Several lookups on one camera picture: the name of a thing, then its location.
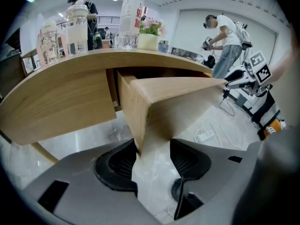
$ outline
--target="white floor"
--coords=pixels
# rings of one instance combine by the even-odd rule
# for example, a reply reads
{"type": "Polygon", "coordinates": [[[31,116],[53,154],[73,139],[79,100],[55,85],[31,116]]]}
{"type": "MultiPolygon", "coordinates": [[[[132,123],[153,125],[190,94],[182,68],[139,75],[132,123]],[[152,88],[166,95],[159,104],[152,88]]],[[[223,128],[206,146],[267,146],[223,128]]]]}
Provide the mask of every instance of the white floor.
{"type": "MultiPolygon", "coordinates": [[[[234,117],[219,107],[212,106],[177,138],[194,141],[194,134],[202,125],[204,131],[216,131],[215,135],[203,142],[209,146],[222,146],[228,149],[237,149],[235,147],[238,147],[246,150],[250,143],[259,141],[257,129],[250,122],[249,115],[235,107],[232,100],[228,99],[228,102],[235,112],[234,117]]],[[[231,111],[226,101],[222,103],[222,107],[231,111]]],[[[117,112],[115,120],[47,139],[40,143],[56,158],[62,159],[75,152],[128,138],[132,138],[132,134],[121,111],[117,112]]],[[[147,152],[142,159],[137,157],[132,180],[138,185],[139,201],[159,221],[167,224],[173,221],[177,206],[171,197],[170,187],[173,181],[179,178],[179,175],[170,159],[169,143],[154,144],[153,146],[155,149],[147,152]]],[[[11,181],[20,189],[25,188],[52,165],[29,145],[9,144],[2,137],[0,137],[0,151],[5,170],[11,181]]]]}

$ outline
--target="black slot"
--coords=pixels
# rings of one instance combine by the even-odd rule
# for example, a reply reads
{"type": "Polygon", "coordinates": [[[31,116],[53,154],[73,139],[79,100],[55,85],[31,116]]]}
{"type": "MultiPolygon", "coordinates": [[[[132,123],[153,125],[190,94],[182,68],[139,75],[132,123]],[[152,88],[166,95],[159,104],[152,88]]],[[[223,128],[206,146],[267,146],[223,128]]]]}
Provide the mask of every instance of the black slot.
{"type": "Polygon", "coordinates": [[[53,212],[68,186],[67,182],[55,180],[40,197],[38,203],[49,212],[53,212]]]}
{"type": "Polygon", "coordinates": [[[176,211],[176,217],[174,218],[174,220],[178,220],[186,216],[202,205],[203,203],[194,194],[188,194],[187,197],[183,196],[180,204],[180,209],[176,211]]]}
{"type": "Polygon", "coordinates": [[[231,157],[228,158],[228,160],[231,160],[231,161],[236,162],[236,163],[240,163],[242,161],[242,158],[237,157],[237,156],[231,156],[231,157]]]}

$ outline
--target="white cable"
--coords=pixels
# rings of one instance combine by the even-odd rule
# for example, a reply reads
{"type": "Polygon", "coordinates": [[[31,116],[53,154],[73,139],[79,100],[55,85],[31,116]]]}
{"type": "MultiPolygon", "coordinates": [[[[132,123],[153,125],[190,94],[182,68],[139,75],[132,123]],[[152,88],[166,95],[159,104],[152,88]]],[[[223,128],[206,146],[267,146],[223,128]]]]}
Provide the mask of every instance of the white cable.
{"type": "Polygon", "coordinates": [[[223,102],[224,100],[225,100],[225,98],[220,102],[219,108],[221,108],[222,110],[224,110],[224,111],[225,111],[226,113],[228,113],[230,116],[234,117],[234,116],[235,116],[235,112],[234,112],[233,108],[230,106],[230,104],[228,103],[228,99],[226,99],[227,105],[231,108],[231,111],[232,111],[233,114],[231,114],[231,113],[228,112],[226,109],[224,109],[224,108],[221,107],[221,104],[222,104],[222,102],[223,102]]]}
{"type": "Polygon", "coordinates": [[[214,50],[213,50],[213,52],[211,52],[211,55],[219,57],[219,60],[220,60],[220,58],[224,58],[224,59],[227,59],[227,60],[229,60],[229,61],[232,61],[232,60],[234,60],[235,55],[236,55],[236,53],[238,52],[238,49],[239,49],[239,47],[237,47],[237,49],[236,49],[236,51],[235,51],[235,54],[234,54],[234,57],[233,57],[232,59],[223,57],[223,56],[221,56],[221,55],[216,55],[214,50]]]}
{"type": "MultiPolygon", "coordinates": [[[[204,122],[205,122],[206,120],[210,120],[210,121],[215,122],[215,123],[221,128],[221,130],[222,130],[223,133],[225,134],[227,140],[229,141],[229,143],[230,143],[233,147],[235,147],[235,148],[237,148],[237,149],[239,149],[239,150],[242,150],[242,149],[244,148],[244,146],[245,146],[245,138],[246,138],[247,134],[244,135],[243,146],[242,146],[241,148],[240,148],[240,147],[237,147],[237,146],[235,146],[235,145],[231,142],[230,138],[228,137],[228,135],[227,135],[227,133],[224,131],[224,129],[221,127],[221,125],[219,125],[216,121],[214,121],[213,119],[210,119],[210,118],[204,119],[204,120],[202,121],[202,123],[201,123],[200,128],[195,132],[195,134],[194,134],[194,141],[195,141],[196,143],[199,143],[199,141],[198,141],[197,138],[196,138],[196,135],[197,135],[197,133],[198,133],[199,131],[202,131],[202,126],[203,126],[203,124],[204,124],[204,122]]],[[[223,148],[222,142],[221,142],[221,140],[220,140],[220,138],[219,138],[219,136],[218,136],[218,132],[215,130],[215,128],[213,127],[212,123],[210,123],[210,124],[211,124],[211,127],[212,127],[212,129],[213,129],[213,132],[216,133],[216,135],[217,135],[217,139],[218,139],[218,141],[219,141],[219,143],[220,143],[221,148],[223,148]]]]}

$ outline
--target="power adapter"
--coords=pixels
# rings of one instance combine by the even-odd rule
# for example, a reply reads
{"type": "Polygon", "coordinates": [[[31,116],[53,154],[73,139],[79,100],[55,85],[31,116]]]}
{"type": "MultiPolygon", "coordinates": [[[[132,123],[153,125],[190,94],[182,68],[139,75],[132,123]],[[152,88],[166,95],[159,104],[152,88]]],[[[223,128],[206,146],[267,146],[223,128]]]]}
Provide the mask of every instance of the power adapter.
{"type": "Polygon", "coordinates": [[[210,130],[210,131],[207,131],[206,133],[200,133],[197,137],[200,142],[204,142],[204,141],[210,139],[214,135],[214,133],[215,133],[214,131],[210,130]]]}

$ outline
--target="person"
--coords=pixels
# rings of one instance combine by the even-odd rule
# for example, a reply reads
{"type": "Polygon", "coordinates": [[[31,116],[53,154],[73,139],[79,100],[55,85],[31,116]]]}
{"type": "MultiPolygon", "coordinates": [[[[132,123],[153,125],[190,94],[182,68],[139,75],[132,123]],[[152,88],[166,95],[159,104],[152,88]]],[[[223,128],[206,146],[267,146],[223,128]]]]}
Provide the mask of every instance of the person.
{"type": "Polygon", "coordinates": [[[88,7],[89,13],[88,19],[88,50],[93,50],[94,34],[97,31],[97,8],[92,2],[84,0],[84,4],[88,7]]]}
{"type": "Polygon", "coordinates": [[[109,28],[108,28],[108,27],[105,27],[105,31],[106,31],[105,39],[110,39],[110,47],[113,47],[112,34],[111,34],[111,32],[109,31],[109,28]]]}
{"type": "Polygon", "coordinates": [[[111,32],[109,31],[108,27],[105,27],[105,39],[111,39],[111,32]]]}
{"type": "Polygon", "coordinates": [[[230,67],[240,57],[242,46],[237,35],[237,27],[234,22],[224,15],[208,15],[204,27],[207,29],[219,29],[219,34],[210,41],[210,50],[222,50],[219,61],[215,64],[212,72],[213,78],[225,78],[230,67]],[[222,40],[221,46],[213,46],[222,40]]]}

